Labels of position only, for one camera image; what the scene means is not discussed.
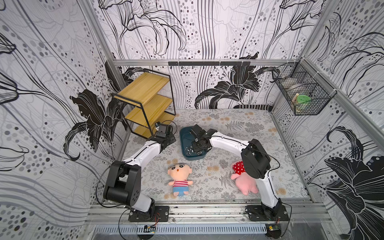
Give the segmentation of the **teal plastic storage box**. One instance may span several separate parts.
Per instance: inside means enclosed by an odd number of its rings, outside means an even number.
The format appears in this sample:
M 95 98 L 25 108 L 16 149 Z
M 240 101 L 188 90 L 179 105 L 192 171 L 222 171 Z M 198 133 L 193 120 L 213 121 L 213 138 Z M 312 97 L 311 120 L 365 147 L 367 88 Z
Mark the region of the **teal plastic storage box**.
M 182 149 L 182 154 L 184 156 L 184 148 L 186 146 L 192 146 L 192 142 L 195 141 L 195 138 L 194 136 L 190 133 L 190 130 L 192 129 L 192 126 L 190 127 L 185 127 L 185 128 L 182 128 L 180 130 L 180 141 L 181 141 L 181 149 Z M 203 152 L 203 155 L 200 156 L 199 158 L 186 158 L 184 156 L 184 158 L 187 160 L 187 161 L 196 161 L 196 160 L 200 160 L 200 159 L 203 159 L 207 152 L 206 151 L 202 151 Z

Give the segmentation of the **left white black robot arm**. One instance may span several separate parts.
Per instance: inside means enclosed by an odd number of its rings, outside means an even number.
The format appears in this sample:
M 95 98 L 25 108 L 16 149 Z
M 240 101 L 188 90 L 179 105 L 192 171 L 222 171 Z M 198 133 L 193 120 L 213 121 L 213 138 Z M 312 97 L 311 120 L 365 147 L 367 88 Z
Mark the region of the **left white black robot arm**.
M 155 215 L 155 201 L 141 193 L 142 169 L 164 149 L 176 141 L 173 126 L 157 122 L 157 132 L 130 158 L 112 164 L 103 197 L 125 205 L 151 218 Z

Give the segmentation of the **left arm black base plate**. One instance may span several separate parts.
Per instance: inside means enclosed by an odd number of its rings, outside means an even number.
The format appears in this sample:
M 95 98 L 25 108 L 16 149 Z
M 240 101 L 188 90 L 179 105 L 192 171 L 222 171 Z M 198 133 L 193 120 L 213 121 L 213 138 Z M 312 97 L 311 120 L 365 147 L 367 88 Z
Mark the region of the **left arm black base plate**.
M 129 222 L 132 223 L 163 223 L 168 222 L 170 214 L 169 206 L 153 205 L 147 212 L 131 211 Z

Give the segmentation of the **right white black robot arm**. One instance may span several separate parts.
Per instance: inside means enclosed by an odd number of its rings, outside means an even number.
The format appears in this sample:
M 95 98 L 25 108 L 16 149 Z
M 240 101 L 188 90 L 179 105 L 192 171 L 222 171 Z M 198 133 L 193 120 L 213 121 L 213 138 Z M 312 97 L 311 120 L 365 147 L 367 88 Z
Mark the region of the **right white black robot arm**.
M 274 212 L 279 210 L 282 202 L 276 196 L 270 175 L 271 156 L 266 153 L 258 140 L 248 142 L 238 140 L 214 129 L 205 131 L 199 125 L 194 125 L 190 133 L 194 137 L 192 146 L 196 153 L 220 148 L 241 157 L 245 173 L 255 181 L 261 194 L 262 208 Z

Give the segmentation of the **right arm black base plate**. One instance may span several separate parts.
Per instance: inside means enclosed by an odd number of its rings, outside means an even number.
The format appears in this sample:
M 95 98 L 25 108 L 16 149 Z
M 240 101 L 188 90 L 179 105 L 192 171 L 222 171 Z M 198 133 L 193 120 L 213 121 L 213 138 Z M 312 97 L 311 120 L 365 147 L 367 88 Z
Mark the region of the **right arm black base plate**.
M 290 215 L 285 206 L 276 207 L 270 209 L 263 208 L 262 205 L 248 205 L 245 208 L 245 212 L 251 222 L 283 222 L 290 219 Z

